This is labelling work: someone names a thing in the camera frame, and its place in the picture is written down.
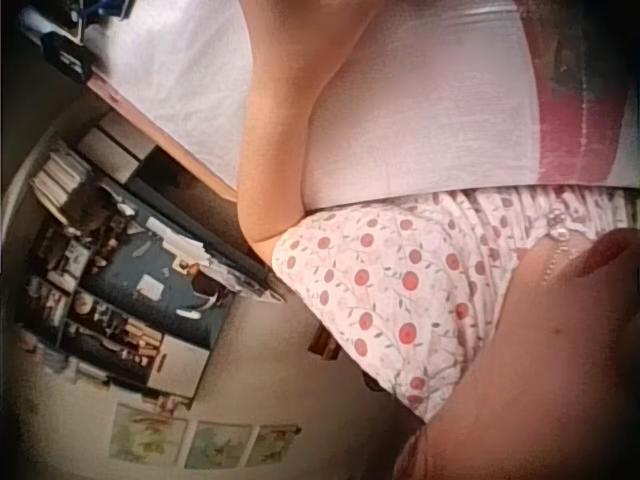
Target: white wall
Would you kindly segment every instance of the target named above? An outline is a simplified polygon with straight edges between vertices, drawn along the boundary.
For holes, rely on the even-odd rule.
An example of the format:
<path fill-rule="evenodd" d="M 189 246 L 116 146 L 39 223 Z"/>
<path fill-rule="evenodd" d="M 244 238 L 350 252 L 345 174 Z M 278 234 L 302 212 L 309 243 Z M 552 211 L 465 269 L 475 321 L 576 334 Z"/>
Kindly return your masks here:
<path fill-rule="evenodd" d="M 344 354 L 324 362 L 306 347 L 317 327 L 297 298 L 286 305 L 240 300 L 232 311 L 191 412 L 176 416 L 227 423 L 297 423 L 303 432 L 282 465 L 222 471 L 182 469 L 194 424 L 175 468 L 107 458 L 117 398 L 71 385 L 15 357 L 13 390 L 22 405 L 28 455 L 98 479 L 346 480 L 377 447 L 394 410 L 369 392 Z"/>

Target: floral shorts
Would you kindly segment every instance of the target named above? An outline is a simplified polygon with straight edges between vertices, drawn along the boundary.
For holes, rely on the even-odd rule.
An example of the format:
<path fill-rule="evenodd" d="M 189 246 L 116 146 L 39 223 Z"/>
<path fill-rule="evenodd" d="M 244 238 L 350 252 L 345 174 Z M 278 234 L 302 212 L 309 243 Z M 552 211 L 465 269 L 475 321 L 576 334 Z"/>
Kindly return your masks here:
<path fill-rule="evenodd" d="M 428 421 L 492 337 L 551 213 L 595 240 L 632 225 L 632 205 L 623 190 L 518 187 L 340 207 L 286 232 L 272 263 L 362 369 Z"/>

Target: shelf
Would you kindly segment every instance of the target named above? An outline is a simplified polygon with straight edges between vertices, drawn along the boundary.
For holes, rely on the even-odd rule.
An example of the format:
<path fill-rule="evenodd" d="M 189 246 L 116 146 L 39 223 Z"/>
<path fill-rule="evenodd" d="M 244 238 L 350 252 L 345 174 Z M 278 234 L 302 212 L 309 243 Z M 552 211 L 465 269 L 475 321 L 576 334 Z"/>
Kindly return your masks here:
<path fill-rule="evenodd" d="M 67 318 L 64 319 L 64 322 L 72 323 L 72 324 L 76 325 L 77 327 L 79 327 L 81 329 L 81 331 L 88 332 L 88 333 L 86 333 L 86 335 L 97 337 L 97 338 L 100 338 L 101 340 L 106 340 L 107 342 L 114 343 L 114 344 L 116 344 L 116 345 L 118 345 L 118 346 L 120 346 L 122 348 L 130 350 L 132 353 L 135 353 L 136 355 L 139 355 L 138 354 L 138 350 L 136 348 L 133 348 L 131 346 L 131 344 L 127 344 L 126 342 L 119 342 L 117 340 L 109 338 L 106 335 L 93 330 L 92 328 L 88 327 L 87 325 L 85 325 L 85 324 L 83 324 L 81 322 L 78 322 L 77 320 L 73 320 L 73 319 L 69 318 L 68 316 L 67 316 Z"/>
<path fill-rule="evenodd" d="M 104 298 L 102 298 L 100 295 L 97 295 L 93 292 L 91 292 L 91 290 L 87 290 L 86 288 L 82 288 L 80 285 L 78 285 L 76 287 L 75 293 L 77 292 L 82 292 L 82 293 L 86 293 L 87 295 L 92 296 L 93 298 L 95 298 L 96 300 L 104 303 L 105 305 L 107 305 L 109 308 L 111 308 L 114 312 L 119 313 L 120 315 L 127 317 L 127 318 L 131 318 L 137 322 L 143 323 L 146 327 L 149 327 L 151 330 L 158 332 L 160 335 L 162 335 L 164 337 L 164 333 L 161 332 L 157 326 L 152 325 L 151 323 L 147 322 L 146 320 L 142 320 L 139 317 L 136 317 L 135 315 L 130 314 L 129 312 L 124 311 L 123 309 L 116 307 L 115 305 L 113 305 L 110 302 L 107 302 Z"/>
<path fill-rule="evenodd" d="M 72 337 L 63 335 L 60 348 L 69 355 L 123 379 L 145 385 L 151 373 L 153 362 L 141 367 L 132 360 L 118 357 L 116 352 L 104 348 L 95 338 L 87 336 Z"/>

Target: hand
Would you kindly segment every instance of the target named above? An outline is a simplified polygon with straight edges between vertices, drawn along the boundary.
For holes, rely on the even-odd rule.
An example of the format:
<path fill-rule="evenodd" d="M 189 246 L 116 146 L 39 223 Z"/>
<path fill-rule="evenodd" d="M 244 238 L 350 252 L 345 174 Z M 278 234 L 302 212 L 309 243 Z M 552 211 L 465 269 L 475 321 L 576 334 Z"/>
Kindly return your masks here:
<path fill-rule="evenodd" d="M 640 232 L 615 230 L 505 304 L 423 437 L 427 478 L 592 478 L 637 466 L 621 462 L 638 459 L 638 265 Z"/>
<path fill-rule="evenodd" d="M 383 0 L 241 0 L 254 86 L 312 103 L 344 64 Z"/>

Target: person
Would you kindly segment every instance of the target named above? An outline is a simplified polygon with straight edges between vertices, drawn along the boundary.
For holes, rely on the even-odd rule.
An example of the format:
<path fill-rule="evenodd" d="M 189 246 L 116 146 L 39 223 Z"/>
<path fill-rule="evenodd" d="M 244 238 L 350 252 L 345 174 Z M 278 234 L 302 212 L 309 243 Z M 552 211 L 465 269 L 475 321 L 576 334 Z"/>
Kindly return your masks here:
<path fill-rule="evenodd" d="M 382 1 L 241 4 L 254 67 L 240 225 L 428 424 L 398 478 L 554 478 L 618 458 L 638 416 L 637 195 L 461 185 L 307 215 L 310 117 Z"/>

